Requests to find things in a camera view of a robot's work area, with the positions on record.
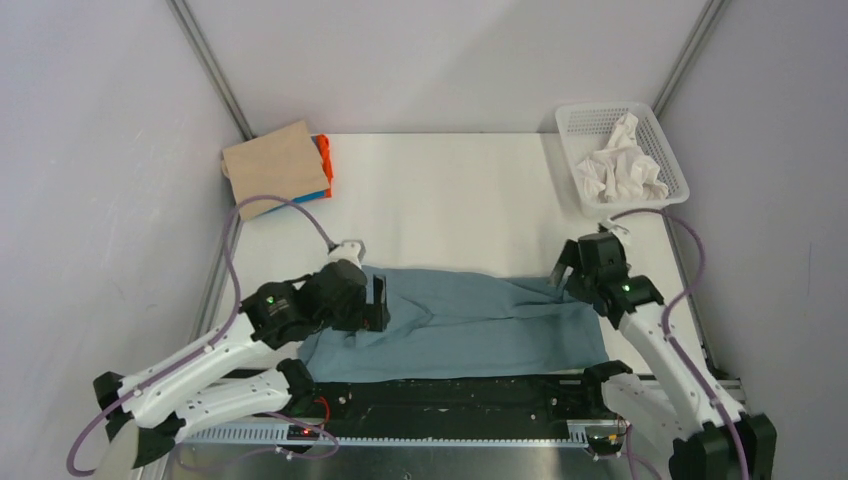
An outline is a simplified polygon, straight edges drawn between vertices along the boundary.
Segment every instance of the gray wall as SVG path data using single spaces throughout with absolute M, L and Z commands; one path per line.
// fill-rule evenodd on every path
M 162 0 L 0 19 L 0 478 L 65 478 L 94 377 L 188 340 L 239 137 Z
M 733 2 L 662 120 L 709 254 L 696 303 L 777 424 L 777 479 L 848 471 L 846 25 L 844 0 Z
M 705 0 L 191 1 L 257 134 L 556 131 L 650 104 Z

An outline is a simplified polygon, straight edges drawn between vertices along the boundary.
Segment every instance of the folded beige cloth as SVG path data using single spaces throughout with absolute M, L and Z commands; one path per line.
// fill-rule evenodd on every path
M 236 203 L 254 195 L 294 199 L 330 188 L 323 160 L 301 120 L 276 132 L 224 149 L 221 169 L 230 179 Z M 262 200 L 241 209 L 242 220 L 280 204 Z

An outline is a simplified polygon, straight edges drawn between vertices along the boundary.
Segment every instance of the white tabletop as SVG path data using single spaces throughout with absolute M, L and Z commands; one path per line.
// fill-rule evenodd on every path
M 365 241 L 365 263 L 427 267 L 499 277 L 547 276 L 566 239 L 597 231 L 582 216 L 557 135 L 330 135 L 333 198 L 305 206 L 335 241 Z M 631 275 L 650 277 L 669 300 L 683 288 L 658 215 L 622 219 Z M 243 294 L 269 281 L 318 270 L 326 247 L 298 212 L 287 208 L 246 222 L 235 252 Z M 216 321 L 232 305 L 227 282 Z M 692 313 L 684 303 L 672 321 L 687 351 L 703 362 Z M 610 359 L 650 373 L 642 357 L 600 319 Z M 271 367 L 294 348 L 254 367 Z

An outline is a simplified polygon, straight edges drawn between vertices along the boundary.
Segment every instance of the white basket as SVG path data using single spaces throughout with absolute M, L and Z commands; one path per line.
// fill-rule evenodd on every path
M 645 154 L 650 155 L 660 165 L 659 179 L 668 185 L 668 197 L 663 200 L 623 203 L 602 203 L 597 199 L 586 198 L 583 189 L 578 185 L 581 174 L 576 170 L 576 166 L 590 153 L 606 145 L 616 120 L 627 112 L 639 119 L 636 141 Z M 685 202 L 689 198 L 689 185 L 683 178 L 677 158 L 674 157 L 651 107 L 639 102 L 564 105 L 557 109 L 556 120 L 568 168 L 580 197 L 580 209 L 587 217 L 607 217 L 633 208 L 663 208 L 672 203 Z

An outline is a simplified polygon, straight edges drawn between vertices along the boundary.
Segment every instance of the orange fabric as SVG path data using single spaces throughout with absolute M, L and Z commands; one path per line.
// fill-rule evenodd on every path
M 323 168 L 324 175 L 327 176 L 327 181 L 330 182 L 330 188 L 324 190 L 324 198 L 333 197 L 333 161 L 330 158 L 330 139 L 326 135 L 321 134 L 315 137 L 318 144 L 318 151 L 321 153 L 321 158 L 324 160 Z

